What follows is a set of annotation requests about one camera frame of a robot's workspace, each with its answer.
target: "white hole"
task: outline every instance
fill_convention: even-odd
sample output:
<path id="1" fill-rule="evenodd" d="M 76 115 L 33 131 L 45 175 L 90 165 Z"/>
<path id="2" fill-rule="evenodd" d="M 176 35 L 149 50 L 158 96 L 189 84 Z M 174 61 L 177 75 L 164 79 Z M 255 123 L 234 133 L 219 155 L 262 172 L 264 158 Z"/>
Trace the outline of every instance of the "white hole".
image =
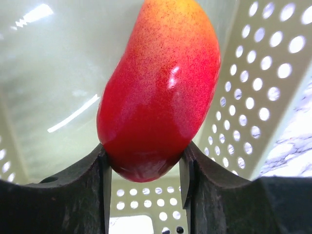
<path id="1" fill-rule="evenodd" d="M 167 228 L 167 227 L 164 227 L 164 228 L 162 229 L 161 233 L 164 233 L 165 231 L 170 231 L 170 229 Z"/>
<path id="2" fill-rule="evenodd" d="M 262 107 L 259 111 L 259 117 L 261 120 L 267 121 L 270 117 L 270 111 L 267 108 Z"/>
<path id="3" fill-rule="evenodd" d="M 264 28 L 259 28 L 254 34 L 254 41 L 259 42 L 264 38 L 265 30 Z"/>
<path id="4" fill-rule="evenodd" d="M 263 82 L 261 78 L 256 78 L 253 81 L 253 89 L 259 91 L 262 88 Z"/>
<path id="5" fill-rule="evenodd" d="M 239 117 L 239 124 L 240 124 L 241 126 L 246 126 L 246 124 L 247 124 L 247 118 L 246 118 L 245 115 L 241 115 L 241 116 Z"/>
<path id="6" fill-rule="evenodd" d="M 244 150 L 245 150 L 246 154 L 250 155 L 253 152 L 253 147 L 250 143 L 246 142 L 244 144 Z"/>
<path id="7" fill-rule="evenodd" d="M 268 90 L 268 99 L 270 101 L 276 101 L 279 99 L 280 91 L 279 88 L 272 87 Z"/>
<path id="8" fill-rule="evenodd" d="M 239 139 L 240 139 L 240 133 L 239 133 L 238 130 L 235 130 L 235 131 L 233 132 L 233 138 L 234 138 L 235 141 L 239 141 Z"/>
<path id="9" fill-rule="evenodd" d="M 168 218 L 168 216 L 167 216 L 167 214 L 166 214 L 165 212 L 161 212 L 161 213 L 159 214 L 159 219 L 160 219 L 161 221 L 166 221 L 167 218 Z"/>
<path id="10" fill-rule="evenodd" d="M 181 214 L 179 211 L 174 211 L 172 213 L 172 216 L 175 218 L 175 219 L 180 219 L 181 218 Z"/>
<path id="11" fill-rule="evenodd" d="M 233 145 L 231 145 L 231 144 L 228 145 L 228 152 L 229 152 L 230 155 L 234 154 L 234 147 L 233 147 Z"/>
<path id="12" fill-rule="evenodd" d="M 224 107 L 224 106 L 226 105 L 226 99 L 225 99 L 225 97 L 222 97 L 222 98 L 220 99 L 220 105 L 221 105 L 221 107 Z"/>
<path id="13" fill-rule="evenodd" d="M 216 133 L 216 125 L 215 124 L 213 124 L 212 129 L 213 129 L 213 133 Z"/>
<path id="14" fill-rule="evenodd" d="M 123 203 L 122 201 L 120 201 L 117 205 L 116 205 L 116 208 L 118 210 L 123 210 L 123 208 L 125 208 L 125 203 Z"/>
<path id="15" fill-rule="evenodd" d="M 137 190 L 136 189 L 131 189 L 130 190 L 130 195 L 132 195 L 132 196 L 137 195 Z"/>
<path id="16" fill-rule="evenodd" d="M 207 148 L 207 147 L 205 148 L 204 152 L 205 152 L 205 155 L 206 155 L 206 156 L 208 156 L 208 155 L 209 155 L 209 150 L 208 150 L 208 148 Z"/>
<path id="17" fill-rule="evenodd" d="M 268 70 L 272 65 L 272 58 L 271 56 L 265 56 L 261 61 L 261 69 Z"/>
<path id="18" fill-rule="evenodd" d="M 227 81 L 227 82 L 225 83 L 225 91 L 228 92 L 228 91 L 230 91 L 230 90 L 231 90 L 231 82 Z"/>
<path id="19" fill-rule="evenodd" d="M 214 151 L 215 151 L 216 155 L 220 155 L 220 148 L 219 148 L 219 146 L 216 146 L 214 148 Z"/>
<path id="20" fill-rule="evenodd" d="M 228 159 L 227 159 L 226 157 L 224 157 L 222 161 L 223 161 L 223 165 L 224 165 L 225 167 L 228 167 L 228 166 L 229 166 L 229 161 L 228 161 Z"/>
<path id="21" fill-rule="evenodd" d="M 304 11 L 301 17 L 302 24 L 309 24 L 312 22 L 312 6 Z"/>
<path id="22" fill-rule="evenodd" d="M 254 99 L 252 97 L 248 97 L 246 99 L 246 103 L 245 104 L 246 104 L 246 108 L 248 110 L 251 110 L 254 107 Z"/>
<path id="23" fill-rule="evenodd" d="M 230 122 L 228 120 L 224 121 L 224 128 L 225 128 L 225 130 L 230 129 Z"/>
<path id="24" fill-rule="evenodd" d="M 247 62 L 252 63 L 255 60 L 256 54 L 256 51 L 251 50 L 247 55 Z"/>
<path id="25" fill-rule="evenodd" d="M 15 173 L 11 173 L 8 177 L 8 181 L 13 182 L 14 178 L 15 178 Z"/>
<path id="26" fill-rule="evenodd" d="M 170 204 L 175 206 L 177 204 L 177 200 L 175 198 L 170 198 Z"/>
<path id="27" fill-rule="evenodd" d="M 213 138 L 211 136 L 208 137 L 208 142 L 209 142 L 210 145 L 213 144 Z"/>
<path id="28" fill-rule="evenodd" d="M 234 107 L 233 105 L 231 105 L 231 106 L 229 107 L 229 113 L 230 113 L 230 115 L 231 115 L 231 116 L 235 115 L 235 112 L 236 112 L 235 107 Z"/>
<path id="29" fill-rule="evenodd" d="M 0 150 L 0 160 L 2 160 L 6 155 L 6 149 Z"/>
<path id="30" fill-rule="evenodd" d="M 238 157 L 237 163 L 238 163 L 238 166 L 239 166 L 241 169 L 244 169 L 244 168 L 245 168 L 245 160 L 244 160 L 242 157 Z"/>
<path id="31" fill-rule="evenodd" d="M 288 51 L 292 54 L 299 52 L 302 50 L 306 43 L 306 39 L 304 36 L 297 36 L 291 40 L 288 46 Z"/>
<path id="32" fill-rule="evenodd" d="M 2 172 L 3 172 L 3 173 L 6 173 L 6 172 L 10 169 L 10 167 L 11 167 L 11 162 L 10 162 L 10 161 L 6 162 L 6 163 L 2 166 Z"/>
<path id="33" fill-rule="evenodd" d="M 281 79 L 287 78 L 292 72 L 292 66 L 289 63 L 284 63 L 279 66 L 277 75 Z"/>
<path id="34" fill-rule="evenodd" d="M 130 203 L 130 207 L 131 207 L 132 209 L 136 209 L 136 208 L 138 207 L 138 202 L 137 202 L 137 201 L 132 201 L 132 202 Z"/>
<path id="35" fill-rule="evenodd" d="M 142 192 L 144 195 L 150 194 L 150 190 L 148 188 L 143 189 Z"/>
<path id="36" fill-rule="evenodd" d="M 150 207 L 152 206 L 152 202 L 151 202 L 150 200 L 145 200 L 145 201 L 144 201 L 144 206 L 145 206 L 146 208 L 150 208 Z"/>
<path id="37" fill-rule="evenodd" d="M 158 199 L 157 200 L 157 205 L 160 207 L 163 207 L 165 205 L 165 201 L 163 199 Z"/>
<path id="38" fill-rule="evenodd" d="M 281 11 L 281 14 L 279 15 L 279 19 L 281 21 L 286 21 L 288 20 L 294 13 L 296 5 L 294 3 L 289 3 Z"/>
<path id="39" fill-rule="evenodd" d="M 240 81 L 246 82 L 248 80 L 249 73 L 247 71 L 242 71 L 240 74 Z"/>
<path id="40" fill-rule="evenodd" d="M 169 186 L 167 188 L 167 192 L 170 193 L 170 194 L 172 194 L 174 191 L 175 191 L 175 189 L 172 186 Z"/>
<path id="41" fill-rule="evenodd" d="M 155 193 L 156 194 L 161 194 L 162 193 L 162 189 L 161 188 L 155 188 Z"/>
<path id="42" fill-rule="evenodd" d="M 123 196 L 125 194 L 125 191 L 123 191 L 122 189 L 119 189 L 117 191 L 117 196 Z"/>
<path id="43" fill-rule="evenodd" d="M 231 75 L 234 76 L 235 73 L 236 73 L 236 71 L 237 71 L 237 67 L 236 67 L 235 64 L 233 64 L 233 65 L 231 66 L 231 68 L 230 68 L 230 73 L 231 73 Z"/>
<path id="44" fill-rule="evenodd" d="M 242 45 L 238 46 L 238 48 L 236 49 L 236 57 L 239 58 L 242 56 L 244 51 L 244 47 Z"/>
<path id="45" fill-rule="evenodd" d="M 247 24 L 244 28 L 243 28 L 243 31 L 242 31 L 242 37 L 243 38 L 246 38 L 250 33 L 250 25 Z"/>
<path id="46" fill-rule="evenodd" d="M 278 46 L 283 39 L 283 33 L 281 31 L 275 32 L 270 38 L 270 46 L 276 47 Z"/>
<path id="47" fill-rule="evenodd" d="M 221 119 L 221 112 L 217 111 L 217 113 L 215 114 L 215 117 L 217 120 Z"/>
<path id="48" fill-rule="evenodd" d="M 225 137 L 224 135 L 221 133 L 220 136 L 219 136 L 219 140 L 220 142 L 223 144 L 225 142 Z"/>
<path id="49" fill-rule="evenodd" d="M 251 129 L 251 133 L 252 133 L 253 138 L 258 139 L 261 135 L 260 128 L 258 128 L 257 126 L 253 126 Z"/>
<path id="50" fill-rule="evenodd" d="M 262 12 L 263 18 L 267 19 L 268 17 L 270 17 L 274 11 L 274 8 L 275 6 L 273 2 L 268 3 L 263 9 L 263 12 Z"/>
<path id="51" fill-rule="evenodd" d="M 255 1 L 249 8 L 249 16 L 254 16 L 258 9 L 258 2 Z"/>
<path id="52" fill-rule="evenodd" d="M 236 89 L 234 92 L 234 98 L 236 100 L 240 100 L 241 97 L 242 97 L 242 91 L 240 89 Z"/>

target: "marble surface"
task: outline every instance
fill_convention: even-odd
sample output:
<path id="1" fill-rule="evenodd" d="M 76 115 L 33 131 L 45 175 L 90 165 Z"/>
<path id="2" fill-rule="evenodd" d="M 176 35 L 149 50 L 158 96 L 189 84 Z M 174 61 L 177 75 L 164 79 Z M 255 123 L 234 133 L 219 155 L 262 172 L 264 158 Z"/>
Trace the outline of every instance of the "marble surface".
<path id="1" fill-rule="evenodd" d="M 260 176 L 312 176 L 312 77 Z"/>

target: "red mango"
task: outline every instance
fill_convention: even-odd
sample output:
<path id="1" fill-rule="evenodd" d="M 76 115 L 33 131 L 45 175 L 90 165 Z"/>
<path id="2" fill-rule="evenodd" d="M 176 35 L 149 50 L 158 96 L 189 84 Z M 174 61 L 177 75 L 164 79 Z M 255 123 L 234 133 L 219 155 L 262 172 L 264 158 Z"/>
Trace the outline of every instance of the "red mango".
<path id="1" fill-rule="evenodd" d="M 145 0 L 97 113 L 98 138 L 118 174 L 153 181 L 179 161 L 206 117 L 220 63 L 196 1 Z"/>

